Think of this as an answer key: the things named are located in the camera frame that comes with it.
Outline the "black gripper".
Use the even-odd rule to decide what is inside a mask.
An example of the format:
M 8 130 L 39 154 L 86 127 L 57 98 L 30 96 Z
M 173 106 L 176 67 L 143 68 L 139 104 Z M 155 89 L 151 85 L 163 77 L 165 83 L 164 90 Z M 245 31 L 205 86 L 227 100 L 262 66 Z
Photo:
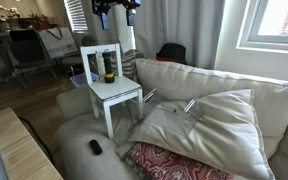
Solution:
M 92 0 L 92 11 L 101 15 L 103 30 L 109 29 L 107 13 L 112 6 L 122 5 L 126 11 L 127 25 L 133 26 L 135 21 L 136 8 L 141 5 L 141 0 Z

